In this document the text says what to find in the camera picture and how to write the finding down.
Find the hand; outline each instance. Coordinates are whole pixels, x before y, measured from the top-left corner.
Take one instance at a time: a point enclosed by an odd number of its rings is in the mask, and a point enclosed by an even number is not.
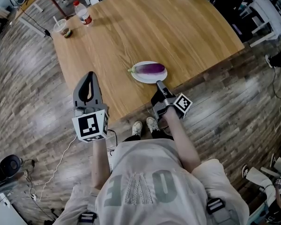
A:
[[[163,117],[168,121],[174,118],[178,118],[177,112],[173,106],[168,107],[168,110],[165,112]]]

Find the white cable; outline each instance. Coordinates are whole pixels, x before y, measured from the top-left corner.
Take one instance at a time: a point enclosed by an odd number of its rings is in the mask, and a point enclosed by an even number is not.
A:
[[[55,175],[56,171],[58,170],[58,167],[59,167],[59,165],[61,164],[61,161],[62,161],[62,159],[64,158],[64,155],[65,155],[66,151],[69,150],[69,148],[70,148],[72,142],[74,142],[74,141],[76,140],[76,138],[77,138],[77,135],[76,135],[76,137],[74,138],[74,140],[70,142],[68,148],[67,148],[67,149],[64,151],[64,153],[62,154],[62,157],[61,157],[61,159],[60,159],[60,161],[59,161],[59,163],[58,163],[58,165],[57,165],[55,171],[53,172],[53,176],[49,179],[49,181],[47,181],[47,182],[45,183],[45,185],[44,185],[44,187],[43,187],[43,190],[42,190],[42,193],[41,193],[41,196],[40,196],[38,202],[40,202],[40,201],[42,200],[43,192],[44,192],[44,189],[45,189],[47,183],[49,183],[49,182],[51,181],[51,179],[54,178],[54,175]]]

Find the water bottle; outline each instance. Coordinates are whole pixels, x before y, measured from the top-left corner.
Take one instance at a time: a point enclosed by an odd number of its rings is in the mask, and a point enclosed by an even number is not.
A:
[[[78,0],[74,1],[73,4],[75,6],[75,13],[79,17],[80,21],[84,25],[87,25],[87,26],[92,25],[93,19],[89,15],[89,12],[88,12],[87,8],[83,4],[81,4]]]

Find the purple eggplant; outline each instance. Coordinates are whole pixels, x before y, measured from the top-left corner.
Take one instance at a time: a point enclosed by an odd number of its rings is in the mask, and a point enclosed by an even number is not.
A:
[[[142,73],[142,74],[156,74],[156,73],[162,73],[164,70],[165,70],[164,65],[160,63],[149,63],[140,66],[134,66],[133,68],[129,69],[128,72]]]

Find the laminate flooring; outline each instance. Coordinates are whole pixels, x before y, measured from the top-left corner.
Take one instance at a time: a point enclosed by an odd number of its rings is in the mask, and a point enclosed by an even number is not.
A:
[[[27,13],[42,27],[52,30],[52,16],[60,19],[61,14],[49,0],[39,0],[38,5],[44,9],[41,15],[33,7]],[[74,12],[71,5],[64,9],[67,14]],[[4,33],[0,40],[0,159],[10,154],[34,159],[36,166],[31,177],[39,197],[75,137],[72,94],[49,37],[42,38],[19,22]],[[193,101],[183,123],[201,159],[217,158],[223,163],[232,185],[252,212],[264,196],[259,195],[257,186],[241,178],[241,168],[243,164],[268,167],[271,154],[279,152],[281,100],[274,96],[274,70],[266,64],[264,55],[280,51],[281,39],[254,48],[245,46],[175,92],[182,91]],[[281,96],[281,68],[276,68],[274,87]],[[147,105],[109,128],[122,141],[131,134],[136,120],[145,122],[149,110]],[[150,137],[147,128],[143,137]],[[113,133],[107,143],[108,147],[115,145]],[[53,217],[50,209],[61,213],[75,184],[90,183],[91,161],[91,144],[73,142],[55,177],[47,184],[42,201],[37,202],[49,216]],[[32,172],[29,161],[23,169]],[[30,186],[22,177],[8,198],[26,221],[43,224],[49,218],[28,198]]]

